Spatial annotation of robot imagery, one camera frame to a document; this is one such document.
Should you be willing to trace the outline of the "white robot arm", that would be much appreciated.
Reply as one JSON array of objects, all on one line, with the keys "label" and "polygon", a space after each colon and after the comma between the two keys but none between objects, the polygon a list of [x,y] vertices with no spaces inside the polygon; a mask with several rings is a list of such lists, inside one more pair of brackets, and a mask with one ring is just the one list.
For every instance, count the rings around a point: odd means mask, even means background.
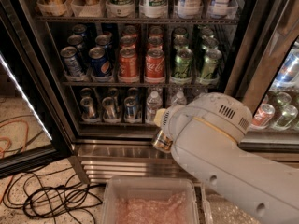
[{"label": "white robot arm", "polygon": [[157,111],[177,164],[263,224],[299,224],[299,172],[238,147],[250,110],[223,93]]}]

